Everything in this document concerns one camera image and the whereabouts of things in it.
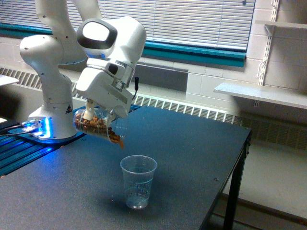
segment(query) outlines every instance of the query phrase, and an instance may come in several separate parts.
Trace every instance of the white shelf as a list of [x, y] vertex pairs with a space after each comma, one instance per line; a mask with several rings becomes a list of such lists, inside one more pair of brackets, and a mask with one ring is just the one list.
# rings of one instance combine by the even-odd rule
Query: white shelf
[[19, 82], [16, 78], [7, 77], [0, 74], [0, 86]]
[[256, 20], [256, 24], [277, 26], [277, 27], [283, 27], [283, 28], [307, 29], [307, 24], [298, 24], [298, 23], [283, 23], [283, 22]]
[[214, 92], [307, 109], [307, 93], [242, 82], [224, 82]]

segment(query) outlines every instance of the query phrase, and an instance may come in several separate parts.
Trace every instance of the plastic container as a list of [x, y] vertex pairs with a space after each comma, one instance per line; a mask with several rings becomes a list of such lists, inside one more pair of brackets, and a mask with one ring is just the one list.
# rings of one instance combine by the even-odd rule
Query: plastic container
[[108, 112], [100, 107], [92, 111], [92, 119], [85, 119], [86, 109], [79, 109], [74, 115], [74, 126], [77, 131], [95, 135], [119, 144], [124, 148], [123, 139], [128, 129], [128, 120], [120, 118], [113, 110]]
[[126, 205], [132, 209], [142, 209], [148, 205], [150, 190], [157, 162], [146, 156], [134, 155], [121, 160], [124, 176]]

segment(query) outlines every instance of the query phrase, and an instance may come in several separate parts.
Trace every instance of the table leg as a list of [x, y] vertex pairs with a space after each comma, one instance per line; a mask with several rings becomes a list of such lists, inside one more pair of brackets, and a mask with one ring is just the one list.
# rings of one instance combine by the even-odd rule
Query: table leg
[[241, 155], [240, 160], [237, 163], [234, 172], [232, 173], [223, 230], [231, 230], [234, 223], [236, 214], [236, 203], [239, 197], [246, 154], [247, 144], [245, 145], [243, 154]]

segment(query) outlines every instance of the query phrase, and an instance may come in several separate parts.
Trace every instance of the window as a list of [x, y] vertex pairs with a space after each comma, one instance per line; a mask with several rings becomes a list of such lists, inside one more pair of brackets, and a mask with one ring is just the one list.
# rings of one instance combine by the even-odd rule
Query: window
[[[103, 18], [131, 16], [147, 40], [198, 48], [246, 51], [255, 0], [99, 0]], [[72, 25], [81, 18], [71, 0]], [[35, 0], [0, 0], [0, 22], [46, 28], [35, 14]]]

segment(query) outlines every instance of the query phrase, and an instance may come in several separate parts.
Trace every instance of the black cable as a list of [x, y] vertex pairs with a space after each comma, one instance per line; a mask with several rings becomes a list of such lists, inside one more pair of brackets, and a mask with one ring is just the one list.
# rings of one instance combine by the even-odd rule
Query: black cable
[[11, 126], [11, 127], [8, 127], [8, 128], [4, 128], [4, 129], [1, 129], [0, 130], [0, 133], [4, 132], [4, 131], [7, 131], [7, 130], [11, 130], [13, 128], [21, 128], [22, 125], [17, 125], [17, 126]]
[[28, 132], [23, 132], [23, 133], [2, 134], [2, 135], [0, 135], [0, 137], [4, 137], [4, 136], [6, 136], [6, 137], [17, 136], [17, 135], [26, 134], [26, 133], [31, 133], [31, 132], [32, 132], [32, 130], [31, 130], [31, 131], [28, 131]]
[[135, 93], [134, 93], [132, 100], [135, 98], [136, 93], [139, 90], [139, 78], [138, 77], [134, 78], [134, 90], [135, 90]]

